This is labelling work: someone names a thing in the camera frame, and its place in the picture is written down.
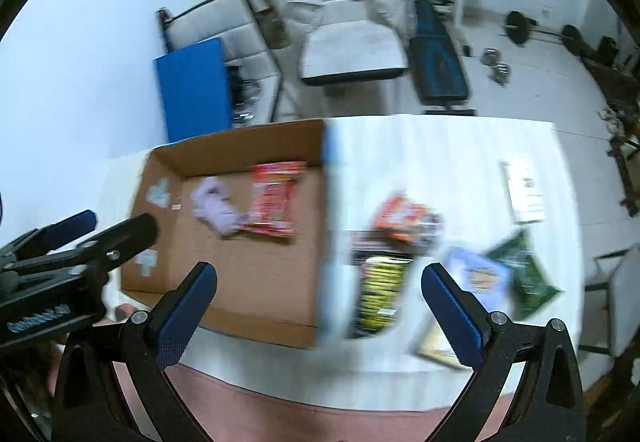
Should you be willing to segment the green snack packet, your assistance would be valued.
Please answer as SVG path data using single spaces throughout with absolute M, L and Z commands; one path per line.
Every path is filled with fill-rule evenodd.
M 489 249 L 486 256 L 511 272 L 515 321 L 528 319 L 562 294 L 544 274 L 526 228 L 518 229 L 506 240 Z

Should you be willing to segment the yellow cartoon tissue box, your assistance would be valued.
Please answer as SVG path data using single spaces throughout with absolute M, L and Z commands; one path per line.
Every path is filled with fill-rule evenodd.
M 442 364 L 456 370 L 465 370 L 454 349 L 451 348 L 442 328 L 435 319 L 428 320 L 421 334 L 416 337 L 413 353 L 420 358 Z

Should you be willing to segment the blue cartoon tissue pack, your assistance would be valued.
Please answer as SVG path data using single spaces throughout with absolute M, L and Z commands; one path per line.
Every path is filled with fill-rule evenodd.
M 444 267 L 460 288 L 473 294 L 487 311 L 511 310 L 511 272 L 501 263 L 469 249 L 452 247 Z

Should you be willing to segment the black yellow shoe wipes pack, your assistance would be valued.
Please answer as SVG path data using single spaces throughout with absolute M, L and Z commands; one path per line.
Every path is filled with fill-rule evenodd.
M 354 231 L 350 239 L 350 262 L 358 272 L 358 293 L 348 337 L 358 339 L 395 326 L 416 252 L 410 244 L 390 239 L 381 231 Z

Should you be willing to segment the orange snack packet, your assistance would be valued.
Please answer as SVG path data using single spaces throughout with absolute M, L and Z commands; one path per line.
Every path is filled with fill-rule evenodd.
M 372 230 L 391 244 L 419 255 L 438 244 L 444 219 L 434 209 L 409 199 L 404 192 L 390 195 L 372 219 Z

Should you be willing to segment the grey chair at right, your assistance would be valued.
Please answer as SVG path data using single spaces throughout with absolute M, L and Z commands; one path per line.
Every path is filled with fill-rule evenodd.
M 585 286 L 585 293 L 604 292 L 606 345 L 578 344 L 580 351 L 619 358 L 639 329 L 639 244 L 593 257 L 600 280 Z

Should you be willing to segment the lilac cloth bundle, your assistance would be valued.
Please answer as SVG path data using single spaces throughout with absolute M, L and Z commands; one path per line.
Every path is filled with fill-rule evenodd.
M 193 214 L 222 237 L 238 233 L 247 224 L 247 214 L 237 210 L 217 177 L 206 177 L 191 193 Z

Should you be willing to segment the blue folded mat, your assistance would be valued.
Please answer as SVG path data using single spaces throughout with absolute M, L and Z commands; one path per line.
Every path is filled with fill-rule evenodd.
M 171 51 L 154 60 L 168 142 L 232 128 L 224 48 L 219 38 Z

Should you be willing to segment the white booklet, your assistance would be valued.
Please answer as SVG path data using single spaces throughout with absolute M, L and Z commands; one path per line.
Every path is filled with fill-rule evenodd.
M 544 195 L 533 163 L 526 158 L 514 158 L 502 162 L 501 167 L 514 222 L 527 225 L 543 221 Z

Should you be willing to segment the grey quilted folded chair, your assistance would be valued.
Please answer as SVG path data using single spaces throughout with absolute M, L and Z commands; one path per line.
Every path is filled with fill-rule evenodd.
M 274 120 L 283 88 L 278 60 L 267 45 L 250 0 L 203 0 L 174 16 L 156 12 L 165 50 L 172 52 L 204 40 L 221 40 L 224 64 L 236 66 L 244 80 L 254 80 L 259 92 L 250 99 L 243 126 Z

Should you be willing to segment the dark wooden stool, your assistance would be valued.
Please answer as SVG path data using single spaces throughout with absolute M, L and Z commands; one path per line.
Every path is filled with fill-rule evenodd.
M 639 129 L 612 137 L 608 156 L 614 159 L 622 181 L 624 196 L 620 206 L 629 217 L 636 217 L 639 214 Z

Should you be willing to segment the chrome dumbbell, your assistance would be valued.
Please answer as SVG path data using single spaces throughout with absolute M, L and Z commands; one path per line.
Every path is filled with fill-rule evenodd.
M 498 62 L 492 67 L 491 79 L 500 86 L 509 84 L 511 78 L 511 68 L 509 64 Z
M 487 47 L 480 55 L 480 62 L 488 68 L 494 68 L 500 61 L 501 51 L 496 48 Z

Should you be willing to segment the white padded chair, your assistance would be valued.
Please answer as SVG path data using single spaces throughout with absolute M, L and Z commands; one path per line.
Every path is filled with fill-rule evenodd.
M 405 40 L 371 20 L 321 25 L 305 36 L 300 77 L 310 86 L 392 80 L 408 68 Z

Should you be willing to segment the black blue weight bench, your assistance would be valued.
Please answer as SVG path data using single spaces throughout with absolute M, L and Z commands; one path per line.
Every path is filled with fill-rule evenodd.
M 408 58 L 425 115 L 475 116 L 471 90 L 454 39 L 432 0 L 408 0 Z

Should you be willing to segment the short barbell on floor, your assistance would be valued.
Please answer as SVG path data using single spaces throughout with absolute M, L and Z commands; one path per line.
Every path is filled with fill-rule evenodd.
M 502 28 L 511 42 L 518 46 L 524 46 L 533 36 L 540 35 L 559 39 L 560 43 L 576 57 L 585 57 L 589 54 L 589 46 L 582 38 L 582 33 L 571 24 L 564 25 L 559 31 L 549 31 L 542 28 L 536 20 L 513 10 L 504 18 Z

